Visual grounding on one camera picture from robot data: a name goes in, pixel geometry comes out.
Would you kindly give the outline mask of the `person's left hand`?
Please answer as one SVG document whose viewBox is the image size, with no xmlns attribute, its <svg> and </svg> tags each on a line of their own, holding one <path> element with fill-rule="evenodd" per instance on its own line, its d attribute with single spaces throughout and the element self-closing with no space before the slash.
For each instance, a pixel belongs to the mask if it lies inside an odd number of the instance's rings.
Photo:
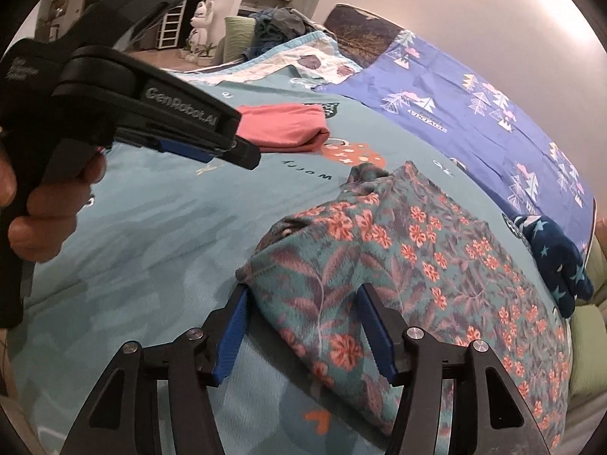
<svg viewBox="0 0 607 455">
<path fill-rule="evenodd" d="M 106 168 L 105 156 L 97 153 L 75 180 L 33 190 L 27 215 L 15 218 L 7 230 L 13 252 L 34 263 L 58 256 L 63 243 L 76 230 L 77 215 L 90 200 L 91 187 L 101 181 Z"/>
</svg>

